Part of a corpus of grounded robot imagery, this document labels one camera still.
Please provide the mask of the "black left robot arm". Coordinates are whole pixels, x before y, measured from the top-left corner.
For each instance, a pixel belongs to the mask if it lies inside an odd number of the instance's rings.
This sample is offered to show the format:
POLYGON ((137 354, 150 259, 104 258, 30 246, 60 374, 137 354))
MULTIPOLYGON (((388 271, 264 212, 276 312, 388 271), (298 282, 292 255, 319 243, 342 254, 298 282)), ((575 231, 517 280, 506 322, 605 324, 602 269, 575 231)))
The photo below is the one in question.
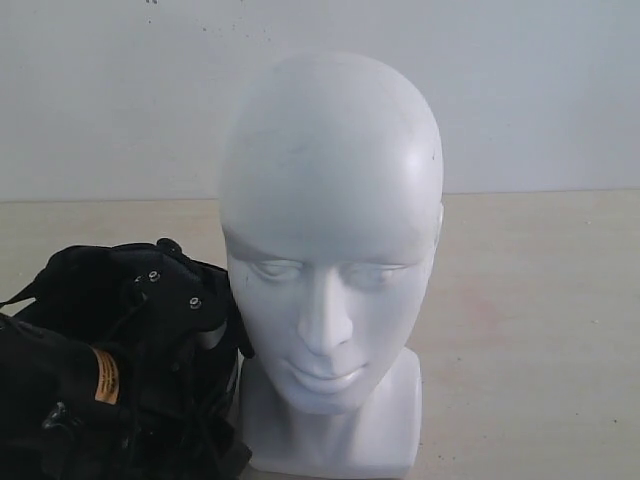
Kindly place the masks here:
POLYGON ((171 239, 55 253, 1 316, 5 479, 236 479, 245 336, 225 269, 171 239))

